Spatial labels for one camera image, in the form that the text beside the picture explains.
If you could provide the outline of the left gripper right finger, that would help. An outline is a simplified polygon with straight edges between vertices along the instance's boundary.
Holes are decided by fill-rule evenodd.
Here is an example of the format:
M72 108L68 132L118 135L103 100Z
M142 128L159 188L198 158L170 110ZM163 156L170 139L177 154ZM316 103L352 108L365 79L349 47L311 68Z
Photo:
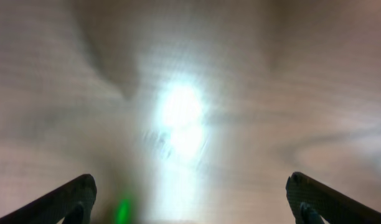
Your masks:
M301 173L286 183L286 198L296 224L381 223L381 213Z

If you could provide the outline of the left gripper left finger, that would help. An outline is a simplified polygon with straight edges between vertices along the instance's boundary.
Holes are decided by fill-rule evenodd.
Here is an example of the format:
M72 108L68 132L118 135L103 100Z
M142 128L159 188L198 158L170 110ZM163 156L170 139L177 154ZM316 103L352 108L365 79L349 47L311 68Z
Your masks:
M95 179L83 174L22 208L0 218L0 224L89 224L96 200Z

